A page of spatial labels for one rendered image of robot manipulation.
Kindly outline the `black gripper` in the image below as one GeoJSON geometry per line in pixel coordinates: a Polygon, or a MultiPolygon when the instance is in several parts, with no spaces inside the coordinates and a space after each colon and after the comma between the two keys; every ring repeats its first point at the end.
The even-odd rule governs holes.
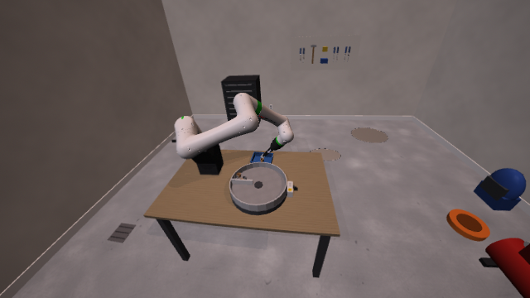
{"type": "Polygon", "coordinates": [[[269,147],[269,149],[266,152],[264,152],[260,157],[263,159],[266,155],[268,155],[273,150],[276,151],[277,149],[271,143],[271,146],[269,147]]]}

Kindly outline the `grey round turntable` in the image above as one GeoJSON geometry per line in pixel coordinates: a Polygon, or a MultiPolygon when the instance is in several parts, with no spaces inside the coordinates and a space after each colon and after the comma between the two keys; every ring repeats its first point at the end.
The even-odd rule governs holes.
{"type": "Polygon", "coordinates": [[[267,162],[254,162],[240,167],[232,175],[229,188],[236,208],[251,215],[275,211],[286,197],[293,196],[293,189],[298,190],[293,181],[287,182],[282,169],[267,162]],[[234,179],[237,173],[241,173],[241,177],[234,179]],[[247,179],[241,180],[244,175],[247,179]]]}

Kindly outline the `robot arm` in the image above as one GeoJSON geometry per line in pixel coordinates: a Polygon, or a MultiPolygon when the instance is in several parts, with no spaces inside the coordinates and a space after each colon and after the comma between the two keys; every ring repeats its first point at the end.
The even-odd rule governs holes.
{"type": "Polygon", "coordinates": [[[288,118],[275,113],[252,96],[246,93],[237,94],[234,97],[234,107],[237,112],[236,118],[206,132],[201,132],[192,117],[184,116],[177,119],[175,123],[177,154],[181,158],[191,159],[221,142],[254,132],[258,128],[259,118],[277,126],[279,135],[272,140],[276,149],[283,148],[293,140],[294,134],[288,118]]]}

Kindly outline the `blue rectangular tray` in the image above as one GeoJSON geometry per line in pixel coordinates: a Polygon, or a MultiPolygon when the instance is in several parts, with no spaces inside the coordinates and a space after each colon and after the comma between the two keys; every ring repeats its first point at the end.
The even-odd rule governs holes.
{"type": "MultiPolygon", "coordinates": [[[[263,154],[263,152],[257,152],[255,151],[253,153],[253,156],[251,158],[251,163],[254,163],[254,162],[261,162],[260,159],[261,159],[261,155],[263,154]]],[[[264,158],[264,162],[267,162],[267,163],[272,163],[272,159],[273,159],[273,153],[269,153],[268,155],[266,155],[264,158]]]]}

